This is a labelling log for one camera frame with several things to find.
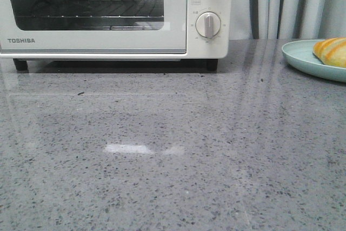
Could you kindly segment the white glass oven door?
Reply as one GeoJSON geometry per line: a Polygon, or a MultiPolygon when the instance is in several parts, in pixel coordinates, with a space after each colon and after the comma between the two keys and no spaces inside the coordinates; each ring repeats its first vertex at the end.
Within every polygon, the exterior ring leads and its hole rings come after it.
{"type": "Polygon", "coordinates": [[[164,25],[159,30],[22,30],[15,12],[28,9],[34,1],[1,0],[3,52],[184,53],[187,48],[187,0],[163,0],[164,25]]]}

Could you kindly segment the white Toshiba toaster oven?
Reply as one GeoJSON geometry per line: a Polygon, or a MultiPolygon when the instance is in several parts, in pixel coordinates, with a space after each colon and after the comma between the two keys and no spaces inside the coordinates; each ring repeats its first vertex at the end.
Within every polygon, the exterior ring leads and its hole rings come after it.
{"type": "Polygon", "coordinates": [[[184,53],[51,53],[11,52],[1,49],[1,57],[12,59],[17,70],[25,70],[29,60],[53,61],[174,61],[203,59],[209,70],[217,68],[218,60],[228,53],[231,0],[187,0],[187,48],[184,53]],[[196,21],[204,12],[214,12],[221,20],[221,28],[212,39],[202,37],[196,30],[196,21]]]}

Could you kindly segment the lower white oven knob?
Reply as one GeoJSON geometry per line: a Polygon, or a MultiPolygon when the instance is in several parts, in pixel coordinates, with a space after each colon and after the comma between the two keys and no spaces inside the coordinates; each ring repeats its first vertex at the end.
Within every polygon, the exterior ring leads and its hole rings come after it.
{"type": "Polygon", "coordinates": [[[205,38],[212,39],[221,28],[221,20],[214,12],[202,13],[196,21],[197,32],[205,38]]]}

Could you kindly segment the grey pleated curtain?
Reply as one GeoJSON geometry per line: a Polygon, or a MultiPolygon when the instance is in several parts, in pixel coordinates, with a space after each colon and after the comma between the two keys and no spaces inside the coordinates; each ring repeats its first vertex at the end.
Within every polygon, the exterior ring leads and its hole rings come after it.
{"type": "Polygon", "coordinates": [[[345,36],[345,0],[232,0],[230,39],[345,36]]]}

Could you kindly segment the striped golden bread loaf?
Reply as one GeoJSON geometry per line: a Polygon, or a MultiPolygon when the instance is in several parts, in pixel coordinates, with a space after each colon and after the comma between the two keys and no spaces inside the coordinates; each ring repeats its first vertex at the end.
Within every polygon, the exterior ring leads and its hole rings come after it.
{"type": "Polygon", "coordinates": [[[313,54],[325,65],[345,68],[345,37],[317,42],[313,54]]]}

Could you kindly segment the light teal plate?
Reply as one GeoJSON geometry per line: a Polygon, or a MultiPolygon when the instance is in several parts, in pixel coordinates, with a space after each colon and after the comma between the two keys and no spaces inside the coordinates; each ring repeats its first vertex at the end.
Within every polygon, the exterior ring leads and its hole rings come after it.
{"type": "Polygon", "coordinates": [[[299,40],[282,46],[283,57],[295,69],[325,80],[345,83],[345,68],[323,64],[314,54],[313,47],[322,39],[299,40]]]}

